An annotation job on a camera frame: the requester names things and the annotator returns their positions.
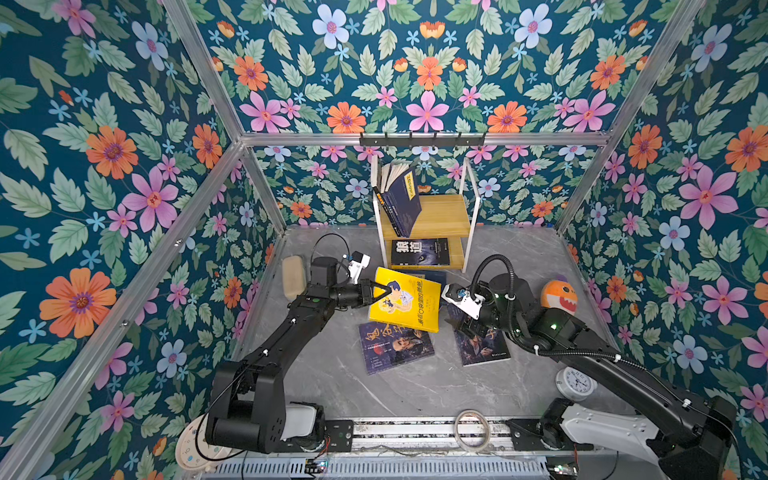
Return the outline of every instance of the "bookshelf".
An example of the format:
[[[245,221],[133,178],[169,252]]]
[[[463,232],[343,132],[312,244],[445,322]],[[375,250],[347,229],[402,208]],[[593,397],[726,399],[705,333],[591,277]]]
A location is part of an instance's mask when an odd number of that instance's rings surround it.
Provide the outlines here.
[[[472,190],[475,193],[475,206],[472,218],[467,214],[464,200],[466,177],[469,177]],[[377,185],[379,178],[379,159],[371,160],[371,186]],[[478,190],[477,178],[472,166],[465,158],[462,165],[462,176],[459,180],[457,194],[422,195],[419,200],[422,204],[422,212],[413,226],[411,237],[421,238],[448,238],[450,251],[450,264],[444,266],[398,266],[398,270],[461,270],[466,272],[469,251],[472,248],[472,237],[475,233],[478,212],[482,201]],[[392,256],[392,240],[404,239],[398,237],[386,214],[383,213],[376,194],[372,193],[373,212],[376,217],[376,227],[379,231],[379,243],[382,250],[384,267],[389,268]],[[467,239],[466,249],[462,246],[462,238]]]

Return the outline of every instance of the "book spine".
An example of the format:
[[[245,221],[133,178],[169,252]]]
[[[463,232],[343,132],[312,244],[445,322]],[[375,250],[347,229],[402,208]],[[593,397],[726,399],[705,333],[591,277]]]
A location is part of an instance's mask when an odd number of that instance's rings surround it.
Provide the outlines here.
[[[384,201],[386,202],[389,209],[392,211],[392,225],[394,227],[396,225],[395,233],[397,234],[398,237],[403,237],[403,238],[410,237],[411,236],[410,230],[406,233],[406,230],[403,228],[402,220],[397,213],[397,206],[395,203],[395,199],[388,192],[385,192],[383,196],[384,196]]]
[[[395,223],[395,217],[392,215],[392,211],[389,209],[389,205],[384,201],[384,197],[382,197],[381,192],[379,191],[378,187],[373,188],[373,192],[376,194],[376,198],[379,199],[379,203],[382,206],[382,209],[386,212],[386,216],[389,218],[389,222],[392,224],[392,228],[395,231],[395,235],[398,237],[402,236],[402,232],[397,226],[397,223]]]

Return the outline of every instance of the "metal beam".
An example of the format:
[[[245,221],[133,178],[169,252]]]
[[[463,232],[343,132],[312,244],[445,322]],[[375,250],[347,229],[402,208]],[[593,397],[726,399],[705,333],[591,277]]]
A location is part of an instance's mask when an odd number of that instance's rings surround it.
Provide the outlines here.
[[[253,187],[256,189],[256,196],[261,199],[261,204],[266,210],[266,215],[270,218],[270,222],[275,227],[275,231],[282,236],[286,231],[286,222],[283,219],[283,214],[280,213],[280,208],[277,207],[277,200],[275,200],[275,194],[270,188],[270,184],[266,181],[266,175],[259,161],[256,159],[256,155],[253,153],[253,148],[246,148],[243,152],[243,166],[245,171],[248,172],[250,179],[253,181]]]
[[[214,63],[210,60],[208,47],[203,40],[203,35],[200,34],[200,30],[197,29],[197,24],[187,2],[185,0],[165,0],[163,5],[174,27],[176,27],[181,42],[187,49],[192,65],[197,70],[197,74],[200,75],[200,81],[214,104],[224,129],[232,142],[237,142],[245,129],[243,129],[243,124],[240,122],[240,117],[237,116],[235,106],[230,100],[227,89],[224,88],[219,73],[214,68]]]
[[[602,147],[608,143],[608,135],[602,131],[576,133],[517,133],[517,134],[256,134],[245,133],[241,139],[248,147],[267,145],[309,146],[309,145],[364,145],[381,147],[455,147],[479,145],[594,145]]]
[[[79,407],[80,399],[93,387],[96,376],[112,358],[128,327],[163,279],[178,254],[179,246],[190,236],[241,153],[239,144],[230,146],[224,152],[67,372],[58,380],[48,400],[2,459],[0,478],[29,480],[35,473],[43,455],[50,452]]]
[[[576,212],[581,208],[589,190],[591,190],[594,182],[600,177],[600,173],[611,158],[611,155],[616,151],[616,147],[624,136],[624,132],[632,125],[635,115],[640,110],[640,106],[656,84],[664,66],[672,57],[675,49],[683,40],[683,36],[685,36],[686,31],[688,31],[688,28],[690,28],[696,15],[704,7],[705,3],[705,0],[680,0],[680,3],[677,4],[670,21],[664,27],[654,49],[648,56],[645,68],[643,68],[640,76],[637,77],[637,82],[635,82],[627,98],[624,99],[624,103],[621,104],[621,108],[619,108],[619,112],[616,114],[616,118],[614,118],[608,131],[609,138],[607,144],[595,154],[592,163],[587,171],[584,172],[584,176],[576,186],[573,195],[568,199],[568,206],[556,225],[558,233],[565,233]]]

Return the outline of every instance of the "orange flower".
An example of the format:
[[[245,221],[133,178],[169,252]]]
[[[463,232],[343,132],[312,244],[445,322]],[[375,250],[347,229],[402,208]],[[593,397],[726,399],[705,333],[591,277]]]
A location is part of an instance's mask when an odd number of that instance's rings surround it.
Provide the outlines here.
[[[646,125],[632,137],[632,145],[629,147],[630,164],[643,170],[648,164],[655,162],[659,156],[657,148],[661,148],[661,130],[654,125]]]
[[[763,274],[763,280],[768,282],[768,272]],[[755,285],[755,298],[763,300],[763,303],[760,304],[760,311],[768,318],[768,284],[758,283]]]
[[[624,285],[624,279],[615,275],[608,280],[608,287],[605,291],[608,293],[611,300],[617,303],[627,298],[627,286]]]
[[[597,90],[605,90],[617,81],[619,81],[619,75],[624,73],[627,66],[624,64],[624,56],[611,55],[606,61],[601,61],[598,66],[595,67],[595,71],[592,76],[589,77],[592,80],[592,88]]]
[[[168,444],[168,437],[163,437],[160,440],[157,440],[157,443],[154,444],[154,448],[152,449],[152,453],[154,456],[159,456],[163,454],[163,451],[165,450],[165,445]]]
[[[45,292],[55,299],[40,302],[40,318],[54,321],[49,329],[61,338],[70,334],[74,328],[74,337],[81,339],[94,332],[94,322],[101,321],[109,313],[106,305],[114,305],[114,288],[109,286],[109,277],[96,272],[91,278],[87,268],[74,268],[69,273],[69,280],[57,276],[45,287]]]
[[[350,107],[345,101],[339,102],[338,107],[331,107],[328,114],[328,126],[333,128],[334,134],[361,134],[366,124],[366,118],[360,115],[360,108],[357,105]]]
[[[549,200],[545,200],[539,204],[535,204],[532,213],[534,217],[546,217],[552,213],[553,209],[554,204]]]
[[[442,67],[438,65],[437,58],[427,57],[416,69],[416,74],[419,76],[419,78],[416,79],[419,85],[423,86],[425,90],[432,90],[435,85],[440,84]]]
[[[404,58],[400,58],[398,61],[395,62],[395,70],[397,71],[406,71],[408,70],[408,61]]]
[[[221,157],[219,135],[210,129],[209,124],[197,125],[194,128],[192,146],[197,149],[197,159],[208,168],[213,168]]]
[[[68,94],[67,92],[63,90],[58,91],[58,96],[61,97],[61,99],[68,104],[70,107],[74,107],[74,102],[72,101],[72,96]]]
[[[310,206],[302,202],[293,202],[293,205],[290,206],[290,211],[298,218],[309,218],[312,216]]]
[[[725,156],[725,163],[733,164],[734,171],[741,172],[746,168],[754,172],[760,168],[761,161],[768,161],[768,127],[757,125],[753,131],[747,127],[739,132],[738,138],[732,138],[728,144],[730,153]]]
[[[423,22],[419,25],[419,31],[424,38],[440,38],[445,33],[445,23],[443,22]]]
[[[643,33],[643,30],[645,30],[645,25],[648,25],[648,22],[645,20],[638,20],[637,22],[633,23],[632,26],[629,27],[629,36],[637,37],[639,34]]]
[[[125,174],[134,171],[132,165],[139,164],[139,157],[134,153],[136,144],[119,128],[112,130],[105,125],[98,131],[98,136],[91,134],[85,141],[91,147],[85,151],[88,161],[97,164],[96,171],[105,177],[111,174],[115,180],[125,178]]]
[[[571,252],[571,257],[574,257],[574,262],[576,262],[576,264],[578,264],[578,250],[576,250],[576,247],[574,247],[573,245],[571,245],[569,243],[568,244],[568,251]]]
[[[264,262],[269,264],[270,260],[272,260],[273,253],[275,253],[275,244],[270,243],[270,245],[266,248],[266,257],[264,258]]]
[[[253,63],[253,57],[237,57],[235,59],[235,74],[239,75],[237,80],[241,84],[247,85],[253,91],[264,90],[270,78],[264,73],[264,66],[261,62]]]
[[[453,59],[453,63],[451,63],[451,68],[453,68],[453,71],[464,71],[467,69],[467,61],[464,58],[456,57]]]
[[[243,282],[233,276],[224,288],[224,305],[234,308],[240,302],[240,294],[243,293]]]
[[[227,38],[235,36],[235,27],[229,22],[219,22],[216,24],[219,27],[219,31]]]
[[[520,127],[525,125],[528,117],[523,117],[528,112],[525,106],[518,106],[518,102],[510,101],[505,108],[499,105],[493,111],[493,115],[488,117],[488,125],[492,134],[508,134],[520,131]]]

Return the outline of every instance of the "plush toy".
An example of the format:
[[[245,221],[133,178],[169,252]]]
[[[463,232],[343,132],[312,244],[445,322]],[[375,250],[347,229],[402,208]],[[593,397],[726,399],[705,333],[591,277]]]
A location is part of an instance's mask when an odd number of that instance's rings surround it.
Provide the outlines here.
[[[559,308],[575,315],[577,303],[574,287],[563,280],[552,280],[541,290],[541,306],[546,308]]]

